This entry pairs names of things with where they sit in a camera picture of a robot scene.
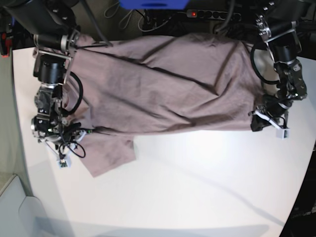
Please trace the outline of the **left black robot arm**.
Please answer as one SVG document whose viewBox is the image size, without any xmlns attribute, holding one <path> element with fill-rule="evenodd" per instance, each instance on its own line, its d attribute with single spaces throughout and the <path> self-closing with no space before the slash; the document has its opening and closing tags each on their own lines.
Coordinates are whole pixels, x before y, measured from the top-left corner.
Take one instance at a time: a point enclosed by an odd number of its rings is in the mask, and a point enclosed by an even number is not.
<svg viewBox="0 0 316 237">
<path fill-rule="evenodd" d="M 294 101 L 304 100 L 308 93 L 302 77 L 302 64 L 297 56 L 302 47 L 296 28 L 306 15 L 311 0 L 250 0 L 250 18 L 255 23 L 259 38 L 250 52 L 251 66 L 261 83 L 274 85 L 275 95 L 264 94 L 262 103 L 250 112 L 251 130 L 261 131 L 267 126 L 286 132 L 288 110 Z M 256 67 L 255 50 L 265 46 L 274 63 L 279 79 L 265 79 Z"/>
</svg>

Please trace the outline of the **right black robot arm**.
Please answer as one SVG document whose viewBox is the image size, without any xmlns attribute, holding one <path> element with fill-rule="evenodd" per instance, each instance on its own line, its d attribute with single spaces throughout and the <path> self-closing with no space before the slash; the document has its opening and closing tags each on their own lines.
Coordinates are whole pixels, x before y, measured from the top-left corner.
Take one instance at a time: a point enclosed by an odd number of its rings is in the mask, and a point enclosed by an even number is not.
<svg viewBox="0 0 316 237">
<path fill-rule="evenodd" d="M 75 19 L 61 8 L 44 0 L 2 0 L 3 7 L 18 23 L 34 36 L 36 62 L 33 76 L 40 82 L 34 97 L 37 114 L 32 118 L 31 130 L 38 142 L 55 147 L 60 167 L 70 165 L 70 153 L 82 148 L 80 141 L 92 129 L 67 118 L 79 108 L 83 99 L 83 85 L 71 71 L 74 56 L 80 46 L 79 27 Z M 66 110 L 63 107 L 63 86 L 72 77 L 78 84 L 78 99 Z"/>
</svg>

